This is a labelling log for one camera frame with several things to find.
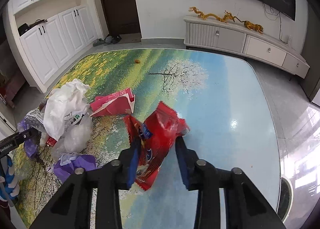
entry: tree painting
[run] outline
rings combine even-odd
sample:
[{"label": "tree painting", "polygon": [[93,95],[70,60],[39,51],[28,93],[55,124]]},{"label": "tree painting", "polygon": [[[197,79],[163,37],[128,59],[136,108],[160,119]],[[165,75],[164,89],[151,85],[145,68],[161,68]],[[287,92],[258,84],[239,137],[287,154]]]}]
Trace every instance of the tree painting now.
[{"label": "tree painting", "polygon": [[191,60],[170,60],[164,70],[149,75],[163,76],[162,91],[167,95],[176,89],[190,94],[191,90],[205,87],[208,78],[206,71],[196,62]]}]

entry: shiny floor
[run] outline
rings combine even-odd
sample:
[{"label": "shiny floor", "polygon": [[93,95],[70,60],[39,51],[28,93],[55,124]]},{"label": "shiny floor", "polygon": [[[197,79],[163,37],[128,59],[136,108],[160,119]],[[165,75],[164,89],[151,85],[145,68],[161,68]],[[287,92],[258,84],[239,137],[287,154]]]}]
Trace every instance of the shiny floor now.
[{"label": "shiny floor", "polygon": [[[185,49],[185,46],[142,45],[141,42],[100,45],[91,48],[83,57],[95,52],[132,48]],[[255,70],[265,93],[278,137],[281,173],[293,187],[293,204],[284,224],[287,229],[298,229],[320,196],[320,108],[308,101],[291,74],[262,62],[246,61]],[[36,88],[24,86],[15,99],[16,122],[36,108],[44,96]]]}]

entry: tabletop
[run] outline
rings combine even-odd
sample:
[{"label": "tabletop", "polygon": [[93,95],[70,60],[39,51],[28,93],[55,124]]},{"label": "tabletop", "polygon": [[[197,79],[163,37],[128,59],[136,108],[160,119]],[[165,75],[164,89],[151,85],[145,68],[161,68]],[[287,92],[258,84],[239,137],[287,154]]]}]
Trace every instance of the tabletop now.
[{"label": "tabletop", "polygon": [[[160,100],[164,101],[186,119],[191,132],[184,140],[189,149],[217,168],[243,169],[276,210],[280,188],[276,133],[260,83],[247,62],[188,50],[108,51],[81,59],[55,88],[74,78],[90,85],[88,102],[97,95],[131,87],[136,95],[133,115],[140,121],[155,110]],[[94,155],[99,166],[116,159],[129,146],[122,119],[94,118],[91,139],[82,153]],[[45,171],[53,163],[49,147],[39,153],[44,165],[28,160],[22,147],[14,157],[16,173],[22,179],[17,210],[26,226],[61,185],[54,174]],[[134,184],[130,191],[120,191],[119,198],[124,228],[193,228],[197,192],[185,189],[174,147],[151,189],[145,192]],[[221,227],[225,228],[223,219]]]}]

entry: baseboard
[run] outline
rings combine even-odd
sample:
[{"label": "baseboard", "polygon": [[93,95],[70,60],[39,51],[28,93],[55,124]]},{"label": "baseboard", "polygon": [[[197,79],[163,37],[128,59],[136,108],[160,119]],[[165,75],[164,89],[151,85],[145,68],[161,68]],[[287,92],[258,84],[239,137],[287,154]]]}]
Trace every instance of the baseboard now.
[{"label": "baseboard", "polygon": [[173,39],[173,38],[142,38],[141,44],[171,44],[171,45],[184,45],[184,39]]}]

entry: golden dragon statue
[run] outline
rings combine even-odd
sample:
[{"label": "golden dragon statue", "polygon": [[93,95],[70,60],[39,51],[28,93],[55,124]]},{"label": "golden dragon statue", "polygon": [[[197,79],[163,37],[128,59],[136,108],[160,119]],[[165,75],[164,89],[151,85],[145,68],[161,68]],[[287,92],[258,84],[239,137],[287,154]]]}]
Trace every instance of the golden dragon statue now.
[{"label": "golden dragon statue", "polygon": [[252,22],[249,21],[240,21],[240,19],[236,16],[232,16],[231,12],[227,12],[224,11],[224,17],[220,18],[219,16],[213,14],[213,13],[209,13],[209,14],[204,14],[201,11],[198,11],[198,9],[196,7],[190,7],[189,11],[194,11],[196,14],[198,14],[198,17],[206,20],[209,16],[213,16],[215,17],[218,21],[220,22],[227,22],[227,20],[232,20],[233,22],[235,22],[235,18],[239,21],[239,22],[243,22],[244,23],[244,27],[248,28],[249,30],[254,30],[254,31],[258,31],[261,34],[263,34],[263,27],[259,24],[253,24]]},{"label": "golden dragon statue", "polygon": [[206,20],[209,16],[213,16],[215,17],[218,21],[220,22],[227,22],[227,20],[232,20],[233,22],[235,22],[235,17],[232,16],[232,14],[230,12],[227,12],[225,11],[225,15],[223,18],[220,18],[219,16],[213,14],[213,13],[209,13],[209,14],[204,14],[203,12],[201,11],[198,11],[198,9],[196,7],[190,7],[189,8],[189,11],[194,11],[196,14],[198,14],[198,17],[203,19],[203,20]]}]

